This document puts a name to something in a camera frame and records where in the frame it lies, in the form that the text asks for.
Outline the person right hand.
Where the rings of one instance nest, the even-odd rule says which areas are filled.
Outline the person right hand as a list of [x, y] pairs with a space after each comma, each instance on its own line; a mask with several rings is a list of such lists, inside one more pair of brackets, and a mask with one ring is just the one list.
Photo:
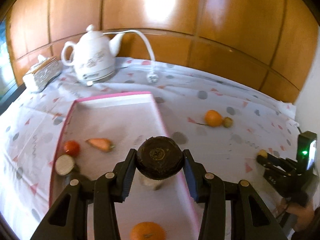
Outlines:
[[315, 217], [313, 200], [310, 200], [306, 207], [303, 207], [297, 203], [287, 202], [283, 198], [278, 206], [278, 211], [282, 212], [284, 210], [289, 214], [297, 216], [297, 222], [293, 226], [295, 232], [306, 230]]

